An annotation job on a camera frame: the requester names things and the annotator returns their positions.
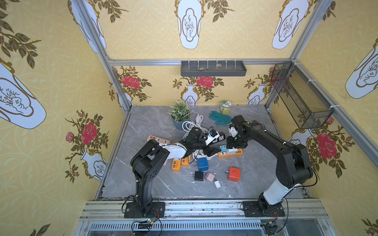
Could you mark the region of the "white patterned plug adapter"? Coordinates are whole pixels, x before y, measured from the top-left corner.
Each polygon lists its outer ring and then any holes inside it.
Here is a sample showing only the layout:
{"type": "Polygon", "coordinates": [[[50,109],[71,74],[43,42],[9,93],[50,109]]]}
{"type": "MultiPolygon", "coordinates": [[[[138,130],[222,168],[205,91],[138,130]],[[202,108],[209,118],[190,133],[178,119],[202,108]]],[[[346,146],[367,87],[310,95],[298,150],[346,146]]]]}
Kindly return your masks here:
{"type": "Polygon", "coordinates": [[[226,153],[227,153],[227,155],[234,155],[234,154],[237,153],[237,151],[238,151],[237,148],[228,148],[226,153]]]}

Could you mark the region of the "teal plug adapter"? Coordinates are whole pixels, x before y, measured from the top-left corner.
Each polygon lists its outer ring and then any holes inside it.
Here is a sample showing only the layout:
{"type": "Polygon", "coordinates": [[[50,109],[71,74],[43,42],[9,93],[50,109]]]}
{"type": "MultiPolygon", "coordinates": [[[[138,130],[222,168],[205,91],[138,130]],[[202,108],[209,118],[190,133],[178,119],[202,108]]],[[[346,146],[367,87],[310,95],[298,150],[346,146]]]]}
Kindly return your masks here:
{"type": "Polygon", "coordinates": [[[220,146],[220,152],[226,152],[226,151],[227,151],[226,145],[221,145],[220,146]]]}

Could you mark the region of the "blue cube adapter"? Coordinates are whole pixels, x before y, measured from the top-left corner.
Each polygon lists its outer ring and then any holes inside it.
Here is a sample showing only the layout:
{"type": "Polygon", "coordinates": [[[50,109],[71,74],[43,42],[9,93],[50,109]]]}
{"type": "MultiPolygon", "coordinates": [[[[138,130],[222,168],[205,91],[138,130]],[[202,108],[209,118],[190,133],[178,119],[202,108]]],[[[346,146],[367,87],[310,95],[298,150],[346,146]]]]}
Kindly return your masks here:
{"type": "Polygon", "coordinates": [[[198,166],[198,170],[200,172],[208,171],[209,170],[209,163],[208,163],[207,158],[199,158],[197,160],[197,166],[198,166]]]}

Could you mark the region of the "pink plug adapter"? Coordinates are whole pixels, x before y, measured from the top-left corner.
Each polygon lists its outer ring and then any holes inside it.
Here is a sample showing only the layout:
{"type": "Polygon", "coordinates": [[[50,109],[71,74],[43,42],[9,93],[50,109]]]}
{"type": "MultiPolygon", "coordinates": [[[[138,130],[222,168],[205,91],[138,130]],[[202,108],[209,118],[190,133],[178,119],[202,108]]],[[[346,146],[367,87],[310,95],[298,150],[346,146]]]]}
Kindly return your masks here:
{"type": "Polygon", "coordinates": [[[215,179],[215,175],[212,174],[212,173],[210,173],[210,172],[208,172],[208,173],[205,175],[205,179],[206,179],[207,181],[213,182],[214,179],[215,179]]]}

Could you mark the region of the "black plug adapter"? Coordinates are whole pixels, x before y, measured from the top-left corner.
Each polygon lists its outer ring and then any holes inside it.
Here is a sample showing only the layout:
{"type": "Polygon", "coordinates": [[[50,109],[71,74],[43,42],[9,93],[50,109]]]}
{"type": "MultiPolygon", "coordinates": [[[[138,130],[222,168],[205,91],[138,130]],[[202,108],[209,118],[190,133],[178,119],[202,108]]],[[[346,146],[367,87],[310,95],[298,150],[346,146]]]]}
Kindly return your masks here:
{"type": "Polygon", "coordinates": [[[196,171],[194,175],[195,181],[203,181],[204,180],[204,173],[200,171],[196,171]]]}

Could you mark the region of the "red cube adapter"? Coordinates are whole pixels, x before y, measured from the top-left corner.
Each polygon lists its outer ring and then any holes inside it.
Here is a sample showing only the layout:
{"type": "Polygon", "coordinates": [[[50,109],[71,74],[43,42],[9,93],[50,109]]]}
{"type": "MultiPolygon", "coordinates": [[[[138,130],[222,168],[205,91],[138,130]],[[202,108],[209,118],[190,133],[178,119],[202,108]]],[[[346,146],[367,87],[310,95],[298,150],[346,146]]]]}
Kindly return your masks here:
{"type": "Polygon", "coordinates": [[[232,182],[239,182],[241,179],[241,170],[239,168],[230,167],[227,179],[232,182]]]}

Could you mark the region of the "small white plug adapter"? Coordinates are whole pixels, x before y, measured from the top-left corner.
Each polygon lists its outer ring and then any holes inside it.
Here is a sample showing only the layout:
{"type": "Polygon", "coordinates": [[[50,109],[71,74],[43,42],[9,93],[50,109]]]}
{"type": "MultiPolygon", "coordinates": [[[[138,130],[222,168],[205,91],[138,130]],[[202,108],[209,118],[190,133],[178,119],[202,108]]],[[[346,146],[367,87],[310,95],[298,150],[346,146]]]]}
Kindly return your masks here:
{"type": "Polygon", "coordinates": [[[221,184],[220,184],[219,181],[215,181],[214,184],[215,184],[216,188],[220,188],[221,187],[221,184]]]}

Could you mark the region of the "pink power strip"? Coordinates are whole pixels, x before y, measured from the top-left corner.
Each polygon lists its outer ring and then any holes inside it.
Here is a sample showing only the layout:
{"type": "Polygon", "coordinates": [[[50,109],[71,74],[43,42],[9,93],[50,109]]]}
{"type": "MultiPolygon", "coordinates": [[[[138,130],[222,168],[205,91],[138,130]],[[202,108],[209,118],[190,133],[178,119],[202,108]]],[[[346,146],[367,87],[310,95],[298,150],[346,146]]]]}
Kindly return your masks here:
{"type": "Polygon", "coordinates": [[[147,141],[149,141],[149,140],[155,140],[155,141],[157,141],[157,142],[160,143],[160,144],[170,144],[170,141],[169,141],[169,140],[164,139],[164,138],[161,138],[161,137],[153,136],[153,135],[150,135],[150,136],[147,138],[147,141]]]}

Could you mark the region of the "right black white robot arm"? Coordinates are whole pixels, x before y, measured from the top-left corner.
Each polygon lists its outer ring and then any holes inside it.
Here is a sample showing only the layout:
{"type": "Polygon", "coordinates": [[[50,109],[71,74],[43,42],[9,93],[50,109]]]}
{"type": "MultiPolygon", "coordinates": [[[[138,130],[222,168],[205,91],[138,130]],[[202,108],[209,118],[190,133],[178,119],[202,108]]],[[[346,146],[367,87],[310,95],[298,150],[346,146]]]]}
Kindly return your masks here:
{"type": "Polygon", "coordinates": [[[234,117],[229,125],[227,148],[244,149],[249,141],[258,142],[277,160],[276,178],[270,187],[259,195],[255,208],[263,216],[284,216],[284,198],[314,175],[307,149],[303,144],[293,144],[281,139],[257,121],[247,122],[242,116],[234,117]]]}

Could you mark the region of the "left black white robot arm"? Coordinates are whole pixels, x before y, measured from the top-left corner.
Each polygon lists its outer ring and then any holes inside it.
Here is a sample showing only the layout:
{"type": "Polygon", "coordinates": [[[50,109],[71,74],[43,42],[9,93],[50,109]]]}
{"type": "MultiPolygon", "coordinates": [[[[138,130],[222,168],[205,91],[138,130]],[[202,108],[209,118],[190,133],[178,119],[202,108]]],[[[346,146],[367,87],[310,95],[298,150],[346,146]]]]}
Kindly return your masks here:
{"type": "Polygon", "coordinates": [[[207,156],[213,156],[221,151],[220,148],[211,147],[205,140],[181,140],[173,144],[161,144],[156,140],[149,140],[141,150],[132,158],[132,172],[136,179],[136,208],[146,215],[152,209],[152,184],[167,159],[186,158],[196,150],[201,150],[207,156]]]}

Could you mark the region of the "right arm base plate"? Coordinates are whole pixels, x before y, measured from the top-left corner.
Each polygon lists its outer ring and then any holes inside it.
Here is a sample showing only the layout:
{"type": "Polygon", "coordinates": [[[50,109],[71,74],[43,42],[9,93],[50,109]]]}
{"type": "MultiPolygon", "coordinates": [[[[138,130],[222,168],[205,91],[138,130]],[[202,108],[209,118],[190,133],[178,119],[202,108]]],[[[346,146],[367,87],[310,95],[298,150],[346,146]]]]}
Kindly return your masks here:
{"type": "Polygon", "coordinates": [[[262,201],[244,201],[242,210],[246,217],[284,217],[286,214],[281,203],[269,205],[262,201]]]}

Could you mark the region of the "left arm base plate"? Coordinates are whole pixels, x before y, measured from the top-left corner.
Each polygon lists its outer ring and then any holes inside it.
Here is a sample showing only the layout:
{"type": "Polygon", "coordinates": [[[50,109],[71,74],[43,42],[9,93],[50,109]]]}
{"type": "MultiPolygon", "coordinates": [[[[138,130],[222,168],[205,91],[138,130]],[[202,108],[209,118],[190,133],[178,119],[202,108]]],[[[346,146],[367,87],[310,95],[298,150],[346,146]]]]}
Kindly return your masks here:
{"type": "Polygon", "coordinates": [[[163,218],[165,213],[165,202],[152,202],[144,209],[136,203],[129,202],[123,210],[124,218],[163,218]]]}

